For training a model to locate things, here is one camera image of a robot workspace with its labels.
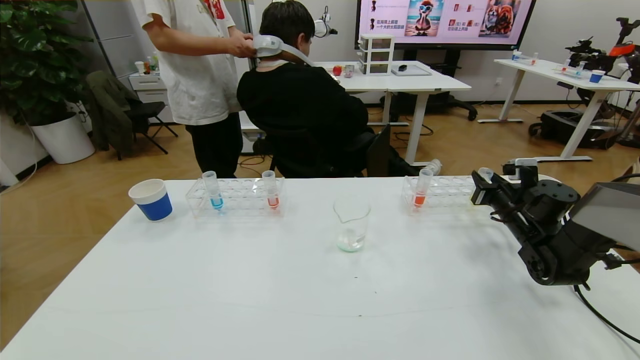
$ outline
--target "black hair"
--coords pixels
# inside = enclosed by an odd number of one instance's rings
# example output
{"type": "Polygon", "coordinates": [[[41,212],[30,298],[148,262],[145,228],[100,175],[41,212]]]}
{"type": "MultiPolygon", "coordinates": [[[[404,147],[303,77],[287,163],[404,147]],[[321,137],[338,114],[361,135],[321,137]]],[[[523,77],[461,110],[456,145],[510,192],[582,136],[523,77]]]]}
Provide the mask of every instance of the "black hair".
{"type": "Polygon", "coordinates": [[[314,18],[298,1],[271,3],[262,13],[260,34],[278,37],[287,45],[296,47],[300,34],[310,41],[315,33],[314,18]]]}

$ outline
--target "white drawer cabinet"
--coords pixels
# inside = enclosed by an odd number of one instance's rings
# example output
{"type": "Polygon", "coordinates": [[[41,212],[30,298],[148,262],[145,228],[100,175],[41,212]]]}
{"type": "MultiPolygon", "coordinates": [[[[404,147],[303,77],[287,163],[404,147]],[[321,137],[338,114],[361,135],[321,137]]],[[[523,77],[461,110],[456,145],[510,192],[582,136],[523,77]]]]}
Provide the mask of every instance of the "white drawer cabinet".
{"type": "MultiPolygon", "coordinates": [[[[138,75],[133,74],[129,76],[129,82],[131,88],[138,94],[140,101],[142,102],[156,102],[162,101],[166,107],[158,115],[158,117],[164,122],[173,122],[173,114],[169,108],[169,97],[166,93],[166,86],[164,85],[160,75],[138,75]]],[[[149,119],[151,122],[157,122],[156,119],[149,119]]]]}

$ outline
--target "man in white t-shirt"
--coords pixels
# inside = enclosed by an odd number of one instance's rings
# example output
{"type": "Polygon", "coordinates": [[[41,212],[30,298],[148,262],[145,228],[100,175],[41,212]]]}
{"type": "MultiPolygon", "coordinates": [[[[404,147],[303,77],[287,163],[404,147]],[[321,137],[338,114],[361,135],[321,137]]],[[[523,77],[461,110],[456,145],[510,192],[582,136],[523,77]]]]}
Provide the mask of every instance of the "man in white t-shirt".
{"type": "Polygon", "coordinates": [[[173,119],[186,125],[202,172],[235,177],[242,151],[234,56],[255,55],[223,0],[132,0],[158,49],[173,119]]]}

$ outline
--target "blue liquid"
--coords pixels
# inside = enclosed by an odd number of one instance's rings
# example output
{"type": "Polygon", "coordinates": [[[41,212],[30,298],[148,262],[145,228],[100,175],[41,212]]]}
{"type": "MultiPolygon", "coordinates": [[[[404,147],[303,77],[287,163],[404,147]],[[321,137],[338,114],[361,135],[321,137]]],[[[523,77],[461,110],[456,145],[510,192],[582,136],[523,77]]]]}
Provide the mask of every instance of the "blue liquid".
{"type": "Polygon", "coordinates": [[[225,201],[220,196],[217,199],[211,199],[211,206],[216,210],[220,210],[224,205],[225,201]]]}

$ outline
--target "blue and white paper cup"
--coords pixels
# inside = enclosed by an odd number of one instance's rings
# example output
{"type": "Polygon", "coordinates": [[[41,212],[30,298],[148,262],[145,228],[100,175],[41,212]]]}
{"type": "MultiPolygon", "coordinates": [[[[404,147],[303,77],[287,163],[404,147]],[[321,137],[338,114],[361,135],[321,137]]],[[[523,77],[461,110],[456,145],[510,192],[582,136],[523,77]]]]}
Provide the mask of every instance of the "blue and white paper cup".
{"type": "Polygon", "coordinates": [[[597,84],[600,82],[603,76],[604,76],[604,71],[594,70],[591,72],[591,78],[589,79],[589,81],[597,84]]]}
{"type": "Polygon", "coordinates": [[[129,197],[151,221],[160,221],[173,211],[169,193],[160,179],[145,180],[133,186],[129,197]]]}

